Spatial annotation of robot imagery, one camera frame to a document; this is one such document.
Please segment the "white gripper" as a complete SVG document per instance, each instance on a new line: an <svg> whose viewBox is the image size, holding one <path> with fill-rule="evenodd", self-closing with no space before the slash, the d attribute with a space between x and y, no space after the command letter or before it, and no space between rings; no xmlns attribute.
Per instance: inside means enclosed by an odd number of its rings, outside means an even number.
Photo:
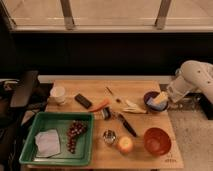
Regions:
<svg viewBox="0 0 213 171"><path fill-rule="evenodd" d="M194 86L186 81L182 76L174 79L166 88L167 94L172 102L176 103L183 99Z"/></svg>

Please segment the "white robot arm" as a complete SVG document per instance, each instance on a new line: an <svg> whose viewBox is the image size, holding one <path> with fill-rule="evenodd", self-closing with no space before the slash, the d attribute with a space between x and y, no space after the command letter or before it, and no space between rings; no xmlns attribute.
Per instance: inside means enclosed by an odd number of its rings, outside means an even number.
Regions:
<svg viewBox="0 0 213 171"><path fill-rule="evenodd" d="M195 60L185 61L176 78L167 86L167 93L176 103L195 89L199 89L213 103L213 64Z"/></svg>

